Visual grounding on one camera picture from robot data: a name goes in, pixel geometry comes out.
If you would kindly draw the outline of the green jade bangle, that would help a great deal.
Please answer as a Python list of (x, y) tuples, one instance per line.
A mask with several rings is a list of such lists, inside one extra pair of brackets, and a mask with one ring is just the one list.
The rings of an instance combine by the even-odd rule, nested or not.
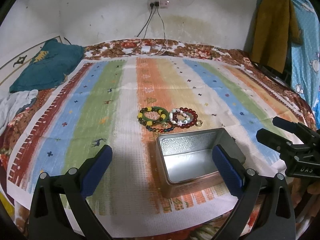
[[(146, 116), (146, 113), (154, 112), (158, 115), (157, 119), (151, 119)], [(161, 124), (164, 122), (167, 122), (169, 120), (169, 112), (158, 106), (152, 106), (152, 107), (144, 107), (140, 110), (138, 118), (143, 120), (145, 122), (145, 126), (153, 126), (157, 124)]]

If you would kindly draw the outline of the floral brown bedsheet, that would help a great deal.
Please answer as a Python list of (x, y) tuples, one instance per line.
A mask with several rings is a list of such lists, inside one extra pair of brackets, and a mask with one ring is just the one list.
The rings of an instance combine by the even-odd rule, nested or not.
[[(140, 52), (144, 44), (151, 47), (149, 54)], [(78, 66), (65, 78), (63, 83), (52, 89), (39, 90), (34, 104), (14, 117), (1, 134), (1, 184), (3, 188), (1, 201), (18, 230), (16, 234), (1, 231), (1, 239), (27, 239), (28, 237), (30, 206), (25, 207), (10, 196), (7, 180), (11, 155), (34, 115), (43, 109), (55, 91), (62, 88), (71, 80), (77, 73), (78, 68), (85, 62), (121, 60), (132, 57), (179, 58), (204, 62), (218, 61), (228, 66), (244, 67), (251, 72), (251, 80), (264, 87), (271, 96), (279, 100), (285, 99), (298, 107), (303, 120), (292, 122), (301, 122), (311, 129), (316, 129), (314, 114), (310, 106), (300, 95), (276, 84), (261, 71), (257, 70), (243, 51), (221, 49), (204, 44), (181, 43), (174, 40), (146, 40), (142, 42), (138, 39), (131, 39), (103, 42), (88, 46), (84, 49), (84, 57)], [(288, 132), (285, 132), (285, 135), (281, 136), (293, 141), (297, 140), (293, 134)], [(273, 164), (274, 173), (264, 173), (254, 166), (252, 162), (247, 161), (247, 158), (245, 163), (246, 166), (255, 168), (266, 176), (273, 176), (277, 173), (277, 165), (279, 164), (282, 164), (280, 159)], [(231, 208), (235, 202), (233, 197), (232, 199), (230, 203), (226, 203), (224, 198), (217, 198), (212, 203), (203, 204), (197, 209), (185, 209), (174, 213), (161, 213), (157, 215), (133, 213), (130, 215), (101, 216), (92, 210), (113, 237), (124, 236), (129, 239), (211, 239), (231, 213)]]

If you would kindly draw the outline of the blue patterned hanging cloth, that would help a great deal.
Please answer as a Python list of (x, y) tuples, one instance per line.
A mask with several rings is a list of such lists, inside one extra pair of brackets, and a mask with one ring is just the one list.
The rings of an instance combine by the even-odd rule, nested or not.
[(291, 0), (298, 26), (302, 29), (302, 44), (291, 45), (291, 88), (319, 116), (319, 19), (309, 0)]

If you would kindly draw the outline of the silver metal tin box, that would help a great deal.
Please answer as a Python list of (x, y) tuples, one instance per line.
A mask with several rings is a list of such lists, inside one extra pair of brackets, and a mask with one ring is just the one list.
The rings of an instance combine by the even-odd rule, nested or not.
[(159, 135), (156, 164), (162, 196), (179, 197), (222, 183), (212, 159), (216, 145), (245, 163), (245, 155), (224, 128)]

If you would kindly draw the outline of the mustard yellow hanging garment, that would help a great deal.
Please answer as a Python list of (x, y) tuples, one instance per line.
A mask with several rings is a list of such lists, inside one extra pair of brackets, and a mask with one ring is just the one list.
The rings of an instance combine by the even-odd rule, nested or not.
[(292, 1), (262, 0), (257, 9), (250, 60), (282, 73), (292, 42), (302, 42)]

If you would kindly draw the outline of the light grey cloth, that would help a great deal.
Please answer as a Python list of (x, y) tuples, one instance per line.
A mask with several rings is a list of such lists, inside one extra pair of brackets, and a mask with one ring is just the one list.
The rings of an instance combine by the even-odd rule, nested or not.
[(34, 104), (38, 93), (36, 89), (12, 94), (1, 90), (1, 134), (18, 113)]

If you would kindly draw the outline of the striped colourful mat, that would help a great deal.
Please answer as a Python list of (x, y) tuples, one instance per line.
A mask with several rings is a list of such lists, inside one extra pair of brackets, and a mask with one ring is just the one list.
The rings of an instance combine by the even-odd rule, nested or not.
[[(101, 216), (174, 213), (217, 198), (230, 203), (224, 185), (162, 197), (155, 143), (161, 134), (224, 128), (247, 161), (274, 173), (279, 157), (257, 142), (256, 131), (266, 128), (285, 135), (272, 118), (303, 117), (297, 106), (271, 96), (250, 74), (218, 61), (179, 58), (85, 62), (34, 115), (16, 144), (8, 165), (8, 193), (29, 207), (40, 173), (65, 173), (108, 144), (112, 163), (88, 199)], [(169, 120), (145, 126), (139, 112), (152, 106), (166, 109)]]

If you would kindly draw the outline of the teal quilted blanket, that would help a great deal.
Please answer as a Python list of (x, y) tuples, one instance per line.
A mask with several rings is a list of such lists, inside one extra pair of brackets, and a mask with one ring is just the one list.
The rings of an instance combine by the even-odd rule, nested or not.
[(63, 44), (55, 38), (48, 40), (10, 86), (9, 92), (55, 88), (75, 70), (83, 57), (82, 46)]

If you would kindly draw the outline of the white charger adapter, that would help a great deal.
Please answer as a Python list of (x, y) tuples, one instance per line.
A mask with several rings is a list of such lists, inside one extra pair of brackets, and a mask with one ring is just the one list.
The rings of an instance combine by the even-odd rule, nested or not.
[(141, 53), (149, 53), (151, 50), (150, 46), (142, 46), (140, 52)]

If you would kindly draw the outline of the white wall power strip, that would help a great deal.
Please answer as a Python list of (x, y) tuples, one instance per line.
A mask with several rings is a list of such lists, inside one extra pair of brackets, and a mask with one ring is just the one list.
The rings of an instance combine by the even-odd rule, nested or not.
[(148, 5), (153, 4), (155, 7), (167, 8), (169, 6), (168, 0), (148, 0)]

